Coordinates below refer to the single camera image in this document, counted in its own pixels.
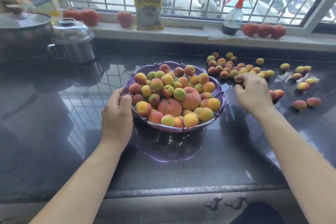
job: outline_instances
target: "metal lid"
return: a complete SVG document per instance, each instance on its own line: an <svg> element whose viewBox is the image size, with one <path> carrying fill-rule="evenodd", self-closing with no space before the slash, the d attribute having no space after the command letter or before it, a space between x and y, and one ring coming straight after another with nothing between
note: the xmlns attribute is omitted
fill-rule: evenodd
<svg viewBox="0 0 336 224"><path fill-rule="evenodd" d="M94 34L80 21L72 18L58 20L52 29L51 40L57 44L77 44L93 38Z"/></svg>
<svg viewBox="0 0 336 224"><path fill-rule="evenodd" d="M0 14L0 29L34 28L47 24L51 17L39 13Z"/></svg>

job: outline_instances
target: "hand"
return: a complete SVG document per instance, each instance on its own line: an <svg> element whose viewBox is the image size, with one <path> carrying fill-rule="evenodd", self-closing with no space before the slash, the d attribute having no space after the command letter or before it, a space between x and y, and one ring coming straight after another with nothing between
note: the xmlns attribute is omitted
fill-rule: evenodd
<svg viewBox="0 0 336 224"><path fill-rule="evenodd" d="M239 84L234 89L241 107L250 114L256 116L265 111L275 110L265 79L256 74L243 73L237 75L234 80L237 83L246 81L245 89Z"/></svg>
<svg viewBox="0 0 336 224"><path fill-rule="evenodd" d="M103 134L101 140L115 142L122 151L131 139L133 131L132 98L130 95L125 95L120 99L123 93L123 88L113 91L101 112L101 132Z"/></svg>

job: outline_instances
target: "fruit bowl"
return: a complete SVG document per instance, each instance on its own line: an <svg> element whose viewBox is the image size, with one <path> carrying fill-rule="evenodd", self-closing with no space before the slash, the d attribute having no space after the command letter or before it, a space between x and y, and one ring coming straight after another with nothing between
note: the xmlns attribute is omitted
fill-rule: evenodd
<svg viewBox="0 0 336 224"><path fill-rule="evenodd" d="M137 73L144 73L145 75L147 75L149 72L156 72L159 70L160 66L162 64L167 64L170 68L170 71L173 71L175 68L177 67L182 67L183 69L187 66L187 65L183 65L183 64L178 64L176 62L173 61L166 61L166 62L162 62L162 63L155 63L154 65L146 65L141 67L138 71L136 71L136 73L133 73L131 77L129 77L124 85L124 92L126 94L129 94L129 87L135 83L135 79L134 76ZM195 75L199 75L201 73L204 73L205 71L203 71L202 69L195 67ZM225 98L224 98L224 92L221 90L221 85L220 83L213 77L209 76L209 81L213 82L215 84L215 90L212 92L212 95L214 96L214 98L217 98L220 101L220 109L214 113L214 117L213 119L204 122L202 124L199 124L195 127L191 127L191 128L175 128L175 127L170 127L170 126L165 126L162 124L158 124L158 123L153 123L150 122L147 118L142 117L140 114L137 113L137 111L135 110L135 106L132 105L132 112L133 115L140 118L143 122L147 123L149 126L153 127L153 128L157 128L159 130L162 131L166 131L166 132L174 132L174 133L182 133L182 132L189 132L189 131L195 131L201 128L205 128L207 125L213 123L223 112L224 107L225 107Z"/></svg>

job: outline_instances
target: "food packet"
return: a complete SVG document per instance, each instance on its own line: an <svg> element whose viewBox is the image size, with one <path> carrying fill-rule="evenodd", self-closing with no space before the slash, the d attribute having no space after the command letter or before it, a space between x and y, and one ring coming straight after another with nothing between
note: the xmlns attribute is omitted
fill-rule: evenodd
<svg viewBox="0 0 336 224"><path fill-rule="evenodd" d="M163 30L161 23L162 0L134 0L137 29Z"/></svg>

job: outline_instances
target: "white windowsill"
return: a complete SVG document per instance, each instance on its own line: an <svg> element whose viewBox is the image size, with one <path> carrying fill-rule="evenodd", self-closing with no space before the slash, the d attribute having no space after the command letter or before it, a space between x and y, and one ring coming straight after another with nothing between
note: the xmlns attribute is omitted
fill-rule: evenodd
<svg viewBox="0 0 336 224"><path fill-rule="evenodd" d="M336 36L311 34L309 36L285 35L281 40L271 38L234 38L209 40L202 29L165 27L162 31L124 29L118 23L100 22L90 28L96 37L110 39L150 40L162 42L218 44L229 46L282 48L294 50L330 51L336 50Z"/></svg>

